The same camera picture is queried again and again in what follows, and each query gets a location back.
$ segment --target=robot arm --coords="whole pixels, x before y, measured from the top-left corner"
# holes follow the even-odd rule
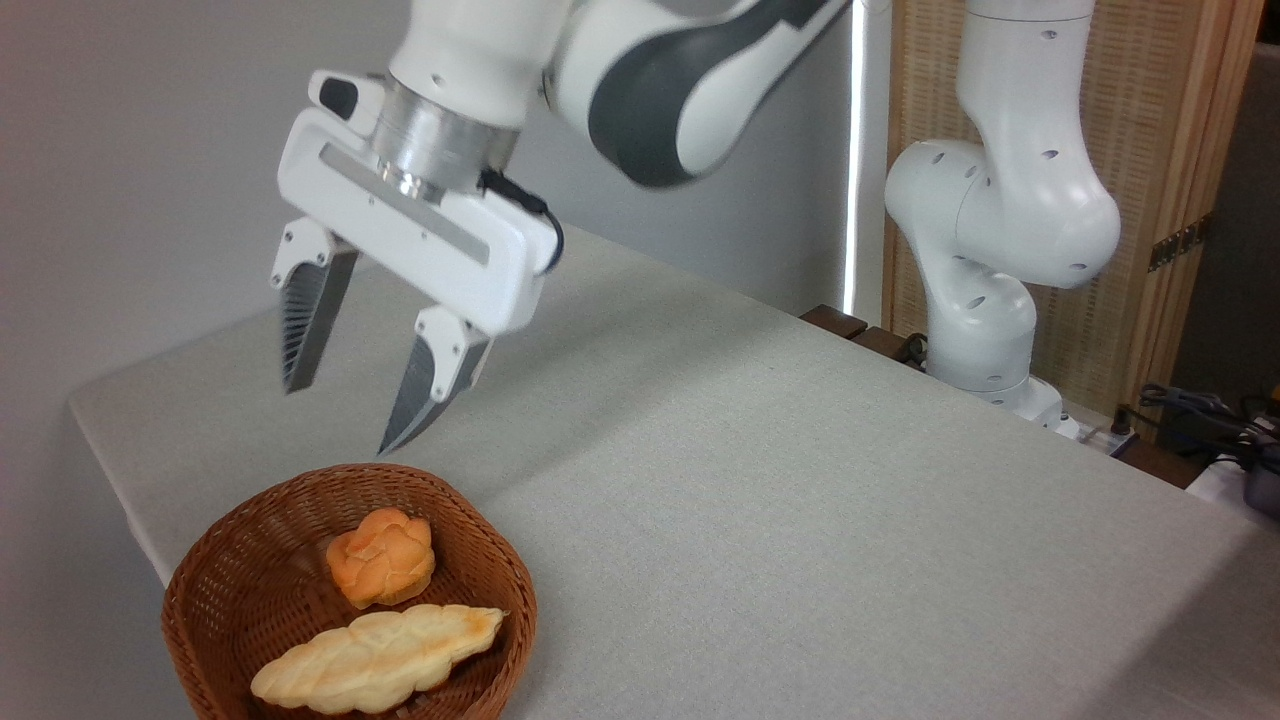
[[[956,88],[984,146],[908,147],[886,208],[924,279],[931,375],[1073,434],[1030,377],[1036,305],[1019,281],[1079,287],[1120,214],[1084,147],[1079,94],[1093,0],[969,0]]]
[[[648,0],[413,0],[389,77],[321,70],[294,122],[271,273],[285,389],[308,387],[358,252],[435,305],[419,313],[380,452],[421,433],[524,328],[563,233],[500,172],[547,72],[550,105],[635,182],[713,170],[849,0],[744,0],[696,20]]]

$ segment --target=gray wall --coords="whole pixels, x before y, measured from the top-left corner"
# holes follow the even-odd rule
[[[187,712],[160,584],[65,398],[273,305],[266,273],[294,217],[275,163],[306,79],[383,67],[403,10],[0,5],[0,717]],[[841,26],[696,187],[641,193],[545,113],[512,174],[567,222],[787,311],[835,301],[847,46]]]

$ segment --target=gray tablecloth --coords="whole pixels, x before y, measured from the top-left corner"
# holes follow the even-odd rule
[[[424,304],[358,275],[294,396],[274,315],[76,393],[161,579],[255,492],[372,459]],[[1280,714],[1272,536],[581,232],[393,460],[534,575],[512,717]]]

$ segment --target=bread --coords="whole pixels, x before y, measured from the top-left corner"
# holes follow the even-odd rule
[[[431,582],[431,528],[394,507],[374,510],[329,543],[325,560],[338,589],[357,609],[404,602]]]
[[[371,612],[325,630],[268,662],[250,689],[282,707],[326,715],[383,712],[448,679],[463,659],[493,646],[506,614],[462,605]]]

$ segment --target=brown woven basket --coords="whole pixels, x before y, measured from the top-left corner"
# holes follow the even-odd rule
[[[435,573],[422,594],[360,611],[334,585],[324,552],[334,537],[387,506],[431,524]],[[508,615],[493,648],[460,664],[439,688],[383,715],[343,717],[498,717],[529,662],[538,603],[516,551],[444,480],[401,465],[338,465],[266,489],[214,523],[174,571],[161,623],[202,720],[301,720],[324,715],[253,697],[250,682],[259,669],[365,612],[422,602]]]

